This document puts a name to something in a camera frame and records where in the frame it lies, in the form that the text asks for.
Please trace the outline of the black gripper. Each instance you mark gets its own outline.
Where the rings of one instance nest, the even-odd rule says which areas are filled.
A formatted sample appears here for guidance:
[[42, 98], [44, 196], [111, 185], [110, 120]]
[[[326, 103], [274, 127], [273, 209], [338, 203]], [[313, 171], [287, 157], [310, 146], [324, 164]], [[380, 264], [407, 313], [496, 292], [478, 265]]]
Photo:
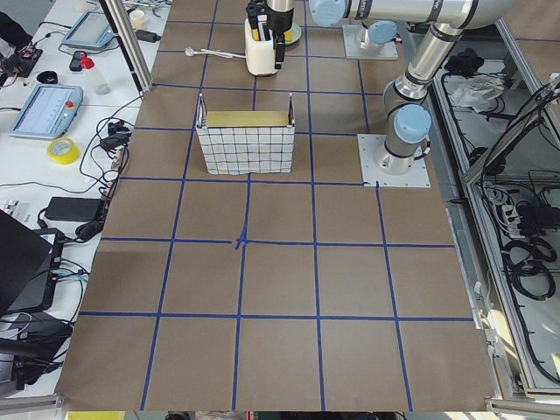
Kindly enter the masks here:
[[248, 2], [246, 12], [253, 40], [259, 39], [258, 16], [264, 15], [267, 18], [269, 28], [274, 33], [274, 68], [280, 70], [284, 63], [285, 56], [284, 33], [291, 28], [293, 21], [293, 1], [252, 0]]

